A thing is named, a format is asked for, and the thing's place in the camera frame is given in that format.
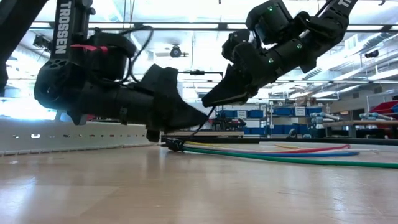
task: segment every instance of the wooden floor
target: wooden floor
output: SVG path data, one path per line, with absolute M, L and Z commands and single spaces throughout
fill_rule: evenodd
M 398 223 L 398 171 L 158 147 L 0 157 L 1 224 Z

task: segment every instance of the wire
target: wire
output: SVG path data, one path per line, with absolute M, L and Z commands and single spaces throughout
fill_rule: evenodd
M 136 5 L 136 0 L 130 0 L 130 25 L 132 24 L 132 15 L 134 14 L 134 6 Z
M 211 108 L 210 112 L 207 114 L 207 120 L 210 119 L 210 116 L 211 116 L 211 114 L 213 113 L 213 111 L 214 111 L 215 108 L 216 108 L 216 106 L 214 106 L 214 107 Z M 203 122 L 201 125 L 199 125 L 199 127 L 196 129 L 196 131 L 194 131 L 194 132 L 188 137 L 187 140 L 189 140 L 192 136 L 196 135 L 197 132 L 199 132 L 199 130 L 201 130 L 201 128 L 203 128 L 203 126 L 205 125 L 205 123 L 206 123 L 206 121 Z
M 326 3 L 321 7 L 321 9 L 319 9 L 319 11 L 314 16 L 315 17 L 319 16 L 326 9 L 326 7 L 330 5 L 331 2 L 332 0 L 327 0 Z
M 211 150 L 221 152 L 233 152 L 241 154 L 272 156 L 272 157 L 337 157 L 337 156 L 356 156 L 359 152 L 313 152 L 313 153 L 276 153 L 276 152 L 237 152 L 235 150 Z
M 300 149 L 298 146 L 285 146 L 285 145 L 280 145 L 280 144 L 275 144 L 276 147 L 281 147 L 284 149 Z
M 318 151 L 318 152 L 292 151 L 292 152 L 288 152 L 288 153 L 286 153 L 286 151 L 253 151 L 253 150 L 248 151 L 248 150 L 244 150 L 244 149 L 228 149 L 228 148 L 224 148 L 224 147 L 193 145 L 193 144 L 190 144 L 190 142 L 185 143 L 185 146 L 199 148 L 199 149 L 206 149 L 206 150 L 237 152 L 237 153 L 251 153 L 251 154 L 271 154 L 271 153 L 279 153 L 279 154 L 300 154 L 300 153 L 314 154 L 314 153 L 317 153 L 317 154 L 320 154 L 320 153 L 332 153 L 332 152 L 375 152 L 375 153 L 379 152 L 377 149 L 333 149 L 333 150 L 329 150 L 329 151 Z
M 260 160 L 275 161 L 275 162 L 289 162 L 289 163 L 295 163 L 295 164 L 329 165 L 329 166 L 359 166 L 359 167 L 377 167 L 377 168 L 398 169 L 398 163 L 390 163 L 390 162 L 328 161 L 328 160 L 316 160 L 316 159 L 296 159 L 296 158 L 283 158 L 283 157 L 272 157 L 272 156 L 258 156 L 258 155 L 253 155 L 253 154 L 243 154 L 243 153 L 235 153 L 235 152 L 211 151 L 211 150 L 204 150 L 204 149 L 195 149 L 195 148 L 191 148 L 191 147 L 184 147 L 184 149 L 188 152 L 242 157 L 242 158 L 247 158 L 247 159 L 260 159 Z
M 203 144 L 198 142 L 187 142 L 187 144 L 194 145 L 194 146 L 203 146 L 203 147 L 211 147 L 211 149 L 226 149 L 226 150 L 235 150 L 235 151 L 243 151 L 248 152 L 247 150 L 242 149 L 231 149 L 228 147 L 219 147 L 216 145 L 211 144 Z M 333 146 L 333 147 L 320 147 L 320 148 L 313 148 L 313 149 L 295 149 L 289 151 L 272 151 L 276 153 L 309 153 L 309 152 L 321 152 L 321 151 L 329 151 L 329 150 L 339 150 L 339 149 L 350 149 L 351 146 L 349 144 L 343 146 Z
M 136 83 L 139 83 L 139 80 L 134 76 L 134 74 L 132 72 L 132 69 L 133 69 L 133 66 L 134 66 L 135 62 L 137 61 L 138 57 L 146 49 L 146 47 L 148 46 L 149 42 L 152 40 L 152 37 L 154 35 L 155 30 L 151 26 L 141 26 L 141 27 L 137 27 L 137 28 L 128 29 L 128 30 L 125 30 L 125 31 L 120 33 L 120 35 L 126 35 L 126 34 L 130 34 L 132 32 L 144 31 L 144 30 L 148 30 L 149 31 L 149 36 L 146 39 L 144 45 L 141 47 L 141 49 L 138 51 L 136 56 L 133 58 L 133 60 L 132 61 L 129 60 L 129 67 L 127 69 L 127 76 L 125 78 L 123 78 L 123 80 L 121 80 L 122 83 L 126 82 L 129 77 L 131 77 Z

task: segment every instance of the blue cable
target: blue cable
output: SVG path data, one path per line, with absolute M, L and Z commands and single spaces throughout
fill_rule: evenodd
M 239 152 L 242 154 L 261 155 L 261 156 L 274 156 L 274 157 L 333 157 L 333 156 L 356 156 L 359 152 L 323 152 L 323 153 L 273 153 L 273 152 Z

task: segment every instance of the green cable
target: green cable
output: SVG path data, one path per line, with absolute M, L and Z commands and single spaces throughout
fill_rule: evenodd
M 311 165 L 332 165 L 332 166 L 360 166 L 360 167 L 377 167 L 377 168 L 390 168 L 398 169 L 398 163 L 392 162 L 363 162 L 363 161 L 327 161 L 327 160 L 316 160 L 316 159 L 293 159 L 286 157 L 273 157 L 273 156 L 260 156 L 253 154 L 237 153 L 237 152 L 223 152 L 213 151 L 206 149 L 197 149 L 192 147 L 184 147 L 185 151 L 197 152 L 204 154 L 216 154 L 222 156 L 234 156 L 248 159 L 260 159 L 265 161 L 276 161 L 276 162 L 289 162 L 296 164 L 311 164 Z

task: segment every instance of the white barrier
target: white barrier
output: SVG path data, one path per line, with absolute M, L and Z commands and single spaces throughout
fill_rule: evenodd
M 0 156 L 42 152 L 149 146 L 142 125 L 88 122 L 83 126 L 56 121 L 0 118 Z

